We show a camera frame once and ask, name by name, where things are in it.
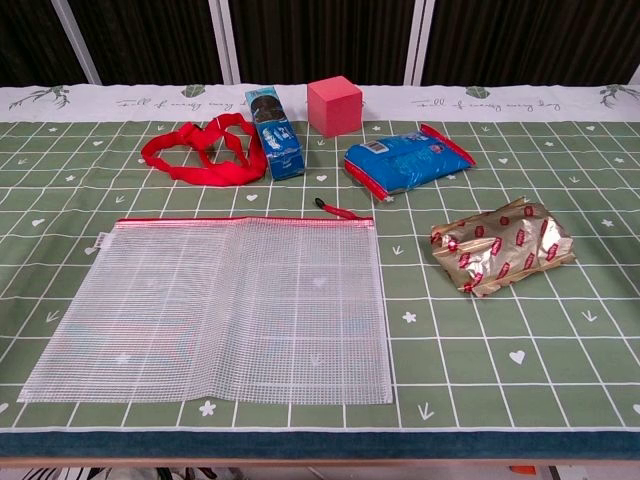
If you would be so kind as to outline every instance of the blue plastic bag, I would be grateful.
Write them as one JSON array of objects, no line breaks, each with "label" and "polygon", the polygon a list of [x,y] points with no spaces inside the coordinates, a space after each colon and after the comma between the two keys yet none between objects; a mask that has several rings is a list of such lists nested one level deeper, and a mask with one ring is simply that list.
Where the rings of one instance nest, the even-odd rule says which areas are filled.
[{"label": "blue plastic bag", "polygon": [[379,200],[475,165],[471,155],[427,125],[406,135],[353,145],[344,163]]}]

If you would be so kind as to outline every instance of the clear mesh pouch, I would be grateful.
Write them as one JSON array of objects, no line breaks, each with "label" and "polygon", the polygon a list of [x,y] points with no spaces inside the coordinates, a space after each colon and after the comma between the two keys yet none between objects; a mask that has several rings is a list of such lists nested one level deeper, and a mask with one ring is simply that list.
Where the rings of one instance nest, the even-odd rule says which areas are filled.
[{"label": "clear mesh pouch", "polygon": [[384,315],[371,219],[121,220],[19,401],[390,403]]}]

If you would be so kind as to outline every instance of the crumpled snack bag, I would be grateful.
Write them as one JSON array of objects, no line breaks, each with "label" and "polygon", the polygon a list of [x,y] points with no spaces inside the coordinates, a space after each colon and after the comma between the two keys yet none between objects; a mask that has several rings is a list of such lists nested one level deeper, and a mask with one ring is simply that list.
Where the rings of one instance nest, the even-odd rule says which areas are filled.
[{"label": "crumpled snack bag", "polygon": [[562,225],[524,197],[433,227],[431,246],[458,290],[478,296],[575,259],[573,239]]}]

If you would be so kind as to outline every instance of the red ribbon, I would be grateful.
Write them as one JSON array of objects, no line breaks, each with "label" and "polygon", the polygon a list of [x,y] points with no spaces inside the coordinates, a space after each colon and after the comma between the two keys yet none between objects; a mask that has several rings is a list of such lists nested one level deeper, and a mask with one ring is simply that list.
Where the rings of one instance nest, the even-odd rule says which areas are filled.
[{"label": "red ribbon", "polygon": [[[244,154],[240,139],[227,132],[227,128],[231,125],[239,125],[246,134],[251,135],[249,158]],[[220,137],[224,138],[224,144],[236,154],[236,158],[242,165],[233,162],[213,164],[209,160],[206,149],[213,146]],[[160,150],[176,145],[187,145],[196,150],[205,168],[174,166],[157,156]],[[159,135],[149,140],[141,153],[150,167],[168,173],[174,180],[182,180],[192,185],[212,187],[244,185],[262,178],[267,170],[267,158],[260,146],[258,132],[239,113],[224,113],[211,120],[204,130],[193,123],[185,123],[176,132]]]}]

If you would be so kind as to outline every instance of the pink cube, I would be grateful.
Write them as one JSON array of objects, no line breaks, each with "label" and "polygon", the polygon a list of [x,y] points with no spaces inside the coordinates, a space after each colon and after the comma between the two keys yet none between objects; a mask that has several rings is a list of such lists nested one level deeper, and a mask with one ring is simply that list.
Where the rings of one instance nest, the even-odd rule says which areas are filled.
[{"label": "pink cube", "polygon": [[325,137],[359,130],[362,126],[362,91],[343,76],[307,85],[309,122]]}]

